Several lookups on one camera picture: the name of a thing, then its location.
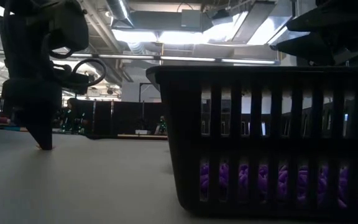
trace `purple object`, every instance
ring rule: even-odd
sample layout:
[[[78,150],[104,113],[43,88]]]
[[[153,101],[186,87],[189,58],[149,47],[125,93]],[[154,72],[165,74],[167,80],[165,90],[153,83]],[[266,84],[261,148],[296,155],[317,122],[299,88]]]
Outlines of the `purple object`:
[[[260,190],[261,200],[265,200],[267,196],[268,189],[268,177],[267,174],[269,169],[266,165],[261,165],[259,167],[259,178],[258,178],[258,188]],[[201,192],[208,191],[208,174],[209,174],[209,165],[203,164],[200,167],[200,183]],[[347,207],[347,174],[348,169],[342,168],[339,173],[339,198],[338,205],[340,208]],[[287,166],[281,166],[278,172],[278,199],[283,200],[287,194],[287,181],[288,181],[288,171]],[[327,181],[328,181],[328,167],[322,166],[322,169],[318,176],[318,203],[321,203],[324,199],[326,190],[327,190]],[[229,183],[229,166],[227,164],[222,164],[219,168],[219,187],[222,194],[227,193],[227,187]],[[248,184],[248,166],[246,164],[241,164],[239,167],[239,196],[244,197],[247,195],[247,184]],[[299,202],[305,202],[306,193],[308,187],[308,168],[307,166],[301,166],[298,171],[298,182],[297,182],[297,195]]]

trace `white table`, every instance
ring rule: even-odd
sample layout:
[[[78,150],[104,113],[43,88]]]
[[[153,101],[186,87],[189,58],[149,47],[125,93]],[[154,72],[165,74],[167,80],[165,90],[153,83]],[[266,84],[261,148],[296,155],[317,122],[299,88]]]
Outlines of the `white table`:
[[[29,133],[0,130],[0,223],[261,223],[185,212],[166,141],[54,141],[39,151]]]

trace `black plastic basket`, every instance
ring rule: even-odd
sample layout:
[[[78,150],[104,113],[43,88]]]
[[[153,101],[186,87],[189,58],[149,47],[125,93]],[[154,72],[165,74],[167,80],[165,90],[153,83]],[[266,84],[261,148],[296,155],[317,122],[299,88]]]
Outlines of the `black plastic basket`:
[[[159,84],[156,87],[166,107],[175,183],[184,209],[198,215],[358,220],[358,68],[161,66],[148,69],[147,76]],[[202,135],[201,94],[206,86],[211,91],[210,132]],[[223,136],[221,97],[222,89],[227,88],[231,90],[230,132]],[[248,136],[241,134],[244,90],[252,95]],[[261,135],[260,126],[265,90],[271,93],[269,136]],[[283,136],[282,99],[288,92],[290,132]],[[331,113],[329,128],[323,125],[327,117],[323,112],[326,92],[333,99],[327,109]],[[346,112],[350,123],[344,136],[346,93],[352,93],[354,98],[348,108],[351,113]],[[301,132],[305,95],[312,97],[307,112],[308,136]],[[241,164],[242,158],[247,161],[246,168]],[[322,161],[326,165],[323,171]],[[208,164],[208,173],[204,173],[208,182],[201,181],[203,163]],[[343,163],[347,166],[346,183],[342,178]],[[261,165],[267,166],[264,191],[260,184]],[[223,168],[227,170],[224,186]],[[302,169],[307,173],[306,189],[299,187]],[[285,171],[283,197],[279,187],[281,174],[278,175]],[[241,172],[247,172],[245,186],[240,184]],[[323,174],[326,185],[321,196]],[[206,192],[200,188],[205,183]],[[304,198],[299,195],[301,190],[305,191]],[[339,204],[340,197],[346,198],[345,207]]]

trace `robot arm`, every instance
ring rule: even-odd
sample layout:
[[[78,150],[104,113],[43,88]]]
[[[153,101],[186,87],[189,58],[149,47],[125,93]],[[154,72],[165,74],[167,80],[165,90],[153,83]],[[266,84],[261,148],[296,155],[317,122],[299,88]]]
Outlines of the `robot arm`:
[[[9,79],[2,97],[16,109],[16,116],[44,150],[52,149],[52,119],[62,105],[62,88],[85,94],[88,87],[106,76],[106,65],[95,58],[57,69],[50,57],[64,59],[88,47],[86,11],[76,0],[0,0],[5,8],[0,16],[0,36]],[[66,55],[53,50],[65,47]],[[103,74],[91,83],[78,74],[86,62],[102,65]]]

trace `black machine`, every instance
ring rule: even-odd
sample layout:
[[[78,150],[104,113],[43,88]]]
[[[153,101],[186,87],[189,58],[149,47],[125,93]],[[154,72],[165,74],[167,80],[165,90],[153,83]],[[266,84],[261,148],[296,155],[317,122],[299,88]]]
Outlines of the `black machine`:
[[[335,55],[358,51],[358,1],[316,0],[313,9],[288,22],[290,31],[310,32],[273,49],[307,59],[315,65],[336,65]]]
[[[89,86],[104,79],[106,66],[90,58],[71,70],[50,60],[68,58],[88,47],[86,11],[76,0],[0,0],[0,6],[5,8],[0,35],[9,70],[2,97],[14,105],[15,116],[39,146],[51,150],[52,119],[62,105],[62,88],[85,94]],[[65,55],[53,52],[63,47],[70,51]],[[103,74],[92,82],[76,72],[87,62],[103,68]]]

